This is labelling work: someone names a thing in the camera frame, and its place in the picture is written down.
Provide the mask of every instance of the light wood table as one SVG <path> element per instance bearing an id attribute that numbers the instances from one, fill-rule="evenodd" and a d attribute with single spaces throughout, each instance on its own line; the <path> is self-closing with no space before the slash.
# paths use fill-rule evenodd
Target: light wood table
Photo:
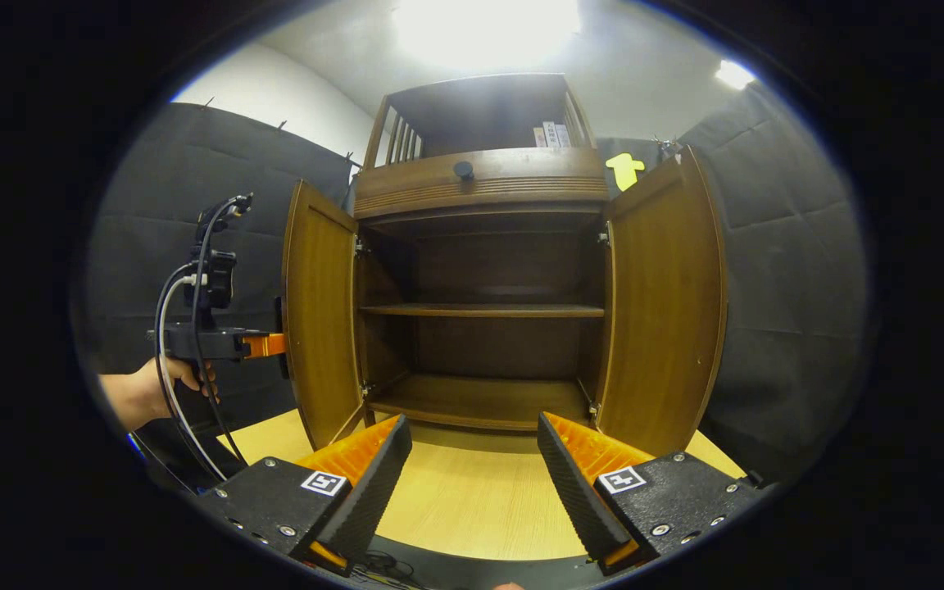
<path id="1" fill-rule="evenodd" d="M 535 437 L 465 433 L 411 423 L 413 448 L 378 535 L 454 556 L 548 560 L 583 556 Z M 248 461 L 311 454 L 298 412 L 232 433 Z M 695 433 L 687 452 L 732 478 L 745 471 Z"/>

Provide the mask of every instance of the cabinet door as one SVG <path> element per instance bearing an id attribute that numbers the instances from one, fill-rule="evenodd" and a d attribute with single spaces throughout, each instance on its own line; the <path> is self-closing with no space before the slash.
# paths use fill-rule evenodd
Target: cabinet door
<path id="1" fill-rule="evenodd" d="M 282 261 L 284 331 L 293 395 L 313 448 L 362 415 L 352 335 L 356 231 L 356 222 L 311 184 L 297 184 Z"/>
<path id="2" fill-rule="evenodd" d="M 684 148 L 607 206 L 610 276 L 599 429 L 655 456 L 686 448 L 727 321 L 719 217 Z"/>

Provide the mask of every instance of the black knob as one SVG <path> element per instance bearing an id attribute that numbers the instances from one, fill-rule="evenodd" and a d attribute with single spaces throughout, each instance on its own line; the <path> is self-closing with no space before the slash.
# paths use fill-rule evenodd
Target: black knob
<path id="1" fill-rule="evenodd" d="M 462 180 L 472 180 L 472 164 L 464 160 L 458 161 L 454 164 L 454 175 Z"/>

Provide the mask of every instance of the white cable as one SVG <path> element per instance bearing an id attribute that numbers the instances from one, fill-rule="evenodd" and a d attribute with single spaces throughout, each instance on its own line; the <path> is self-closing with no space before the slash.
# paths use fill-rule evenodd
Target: white cable
<path id="1" fill-rule="evenodd" d="M 184 432 L 188 433 L 188 436 L 191 437 L 192 442 L 195 443 L 196 448 L 199 449 L 199 452 L 202 453 L 202 458 L 206 459 L 207 464 L 210 467 L 213 467 L 213 470 L 220 476 L 222 481 L 227 479 L 225 474 L 221 473 L 220 468 L 210 459 L 210 456 L 207 455 L 206 451 L 203 451 L 202 445 L 199 444 L 199 440 L 195 438 L 195 433 L 192 433 L 192 427 L 188 425 L 188 419 L 184 418 L 184 412 L 180 410 L 180 403 L 177 402 L 177 393 L 173 391 L 173 378 L 170 377 L 170 373 L 166 365 L 166 344 L 165 344 L 165 332 L 166 332 L 166 311 L 170 307 L 170 299 L 173 298 L 173 292 L 177 290 L 177 287 L 180 287 L 181 284 L 194 284 L 195 275 L 189 277 L 181 277 L 173 281 L 173 284 L 170 285 L 169 290 L 166 292 L 166 299 L 162 302 L 162 313 L 160 318 L 158 318 L 158 351 L 160 351 L 160 367 L 162 369 L 162 382 L 166 384 L 166 391 L 170 395 L 170 402 L 173 406 L 173 410 L 177 412 L 177 417 L 180 418 L 180 423 L 184 426 Z"/>

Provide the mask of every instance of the bright light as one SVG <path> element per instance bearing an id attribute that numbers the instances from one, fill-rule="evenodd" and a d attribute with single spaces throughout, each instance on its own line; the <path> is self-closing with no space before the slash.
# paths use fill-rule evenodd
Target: bright light
<path id="1" fill-rule="evenodd" d="M 393 16 L 405 50 L 458 68 L 534 66 L 581 30 L 575 0 L 404 0 Z"/>
<path id="2" fill-rule="evenodd" d="M 719 70 L 716 71 L 716 78 L 720 82 L 727 84 L 731 89 L 744 89 L 746 84 L 752 82 L 756 77 L 749 74 L 748 70 L 739 66 L 737 63 L 722 60 L 719 63 Z"/>

